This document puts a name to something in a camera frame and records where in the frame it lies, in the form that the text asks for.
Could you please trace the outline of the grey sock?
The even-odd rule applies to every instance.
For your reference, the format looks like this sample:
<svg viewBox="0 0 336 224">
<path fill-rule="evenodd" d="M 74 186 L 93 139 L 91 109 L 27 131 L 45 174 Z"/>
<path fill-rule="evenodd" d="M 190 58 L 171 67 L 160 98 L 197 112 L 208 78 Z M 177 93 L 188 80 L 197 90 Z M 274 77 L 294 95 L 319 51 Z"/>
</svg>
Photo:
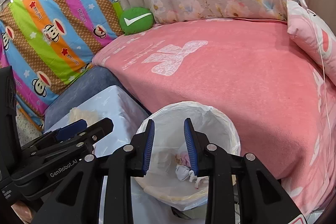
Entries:
<svg viewBox="0 0 336 224">
<path fill-rule="evenodd" d="M 189 169 L 189 167 L 184 166 L 184 165 L 177 165 L 175 169 L 175 174 L 177 176 L 177 179 L 179 181 L 185 181 L 188 180 L 191 176 L 193 171 Z"/>
</svg>

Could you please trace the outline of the beige tulle fabric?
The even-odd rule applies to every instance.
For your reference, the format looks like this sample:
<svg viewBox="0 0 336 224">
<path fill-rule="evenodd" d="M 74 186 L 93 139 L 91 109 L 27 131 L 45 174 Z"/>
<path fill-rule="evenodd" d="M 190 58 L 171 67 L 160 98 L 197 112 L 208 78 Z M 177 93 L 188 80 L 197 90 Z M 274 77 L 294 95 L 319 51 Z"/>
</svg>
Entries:
<svg viewBox="0 0 336 224">
<path fill-rule="evenodd" d="M 81 119 L 86 121 L 87 126 L 91 126 L 100 120 L 98 112 L 95 110 L 88 111 L 88 110 L 81 110 L 78 107 L 72 108 L 69 112 L 69 123 L 73 123 Z"/>
</svg>

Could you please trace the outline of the blue grey cushion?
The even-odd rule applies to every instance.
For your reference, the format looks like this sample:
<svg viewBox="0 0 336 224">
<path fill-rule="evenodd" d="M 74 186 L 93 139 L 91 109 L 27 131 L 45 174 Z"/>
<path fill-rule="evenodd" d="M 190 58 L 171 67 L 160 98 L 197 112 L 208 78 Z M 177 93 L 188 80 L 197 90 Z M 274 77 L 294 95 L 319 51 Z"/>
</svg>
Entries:
<svg viewBox="0 0 336 224">
<path fill-rule="evenodd" d="M 115 85 L 127 92 L 109 69 L 100 66 L 89 69 L 76 79 L 70 87 L 66 88 L 47 108 L 44 132 L 47 132 L 49 128 L 68 114 L 73 107 L 79 106 L 102 90 Z"/>
</svg>

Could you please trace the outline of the pink cloth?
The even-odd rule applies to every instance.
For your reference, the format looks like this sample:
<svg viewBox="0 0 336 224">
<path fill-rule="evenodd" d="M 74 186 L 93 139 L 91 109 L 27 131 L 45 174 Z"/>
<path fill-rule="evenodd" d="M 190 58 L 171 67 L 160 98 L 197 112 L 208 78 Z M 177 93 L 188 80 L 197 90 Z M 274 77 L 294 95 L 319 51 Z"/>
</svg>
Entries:
<svg viewBox="0 0 336 224">
<path fill-rule="evenodd" d="M 175 161 L 179 165 L 191 167 L 189 155 L 187 152 L 181 152 L 175 155 Z"/>
</svg>

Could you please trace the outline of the pink blanket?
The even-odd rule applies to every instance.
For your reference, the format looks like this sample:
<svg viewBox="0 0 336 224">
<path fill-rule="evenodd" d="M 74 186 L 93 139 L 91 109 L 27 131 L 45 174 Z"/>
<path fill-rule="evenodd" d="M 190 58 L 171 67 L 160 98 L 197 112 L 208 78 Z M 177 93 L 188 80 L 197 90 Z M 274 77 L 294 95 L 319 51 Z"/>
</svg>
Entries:
<svg viewBox="0 0 336 224">
<path fill-rule="evenodd" d="M 304 214 L 335 193 L 335 86 L 284 23 L 208 19 L 120 36 L 108 68 L 151 112 L 195 101 L 226 114 Z"/>
</svg>

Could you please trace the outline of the colourful monkey striped pillow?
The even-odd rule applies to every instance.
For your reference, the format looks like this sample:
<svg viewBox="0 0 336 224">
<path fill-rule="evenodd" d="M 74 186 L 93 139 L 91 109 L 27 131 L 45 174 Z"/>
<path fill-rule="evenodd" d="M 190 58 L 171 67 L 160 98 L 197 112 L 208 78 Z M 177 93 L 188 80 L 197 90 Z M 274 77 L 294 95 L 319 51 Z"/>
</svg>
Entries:
<svg viewBox="0 0 336 224">
<path fill-rule="evenodd" d="M 35 127 L 122 34 L 121 13 L 118 0 L 11 0 L 1 11 L 1 67 L 12 67 L 18 109 Z"/>
</svg>

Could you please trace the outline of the green check mark pillow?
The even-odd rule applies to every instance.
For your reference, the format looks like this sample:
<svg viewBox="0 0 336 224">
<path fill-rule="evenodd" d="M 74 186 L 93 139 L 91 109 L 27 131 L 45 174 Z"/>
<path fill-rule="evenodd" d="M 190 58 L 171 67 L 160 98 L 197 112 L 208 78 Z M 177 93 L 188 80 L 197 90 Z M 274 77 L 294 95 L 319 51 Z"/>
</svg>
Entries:
<svg viewBox="0 0 336 224">
<path fill-rule="evenodd" d="M 147 31 L 153 25 L 153 14 L 150 10 L 143 7 L 127 9 L 120 16 L 120 27 L 125 35 Z"/>
</svg>

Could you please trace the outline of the pink white pillow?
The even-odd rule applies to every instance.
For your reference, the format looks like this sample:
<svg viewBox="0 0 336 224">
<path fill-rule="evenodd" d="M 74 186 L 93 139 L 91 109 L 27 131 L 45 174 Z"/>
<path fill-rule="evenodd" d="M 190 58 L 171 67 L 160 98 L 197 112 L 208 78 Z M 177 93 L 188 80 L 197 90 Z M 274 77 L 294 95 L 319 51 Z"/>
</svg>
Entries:
<svg viewBox="0 0 336 224">
<path fill-rule="evenodd" d="M 334 83 L 335 82 L 335 34 L 317 14 L 304 9 L 299 3 L 286 1 L 288 34 L 304 50 Z"/>
</svg>

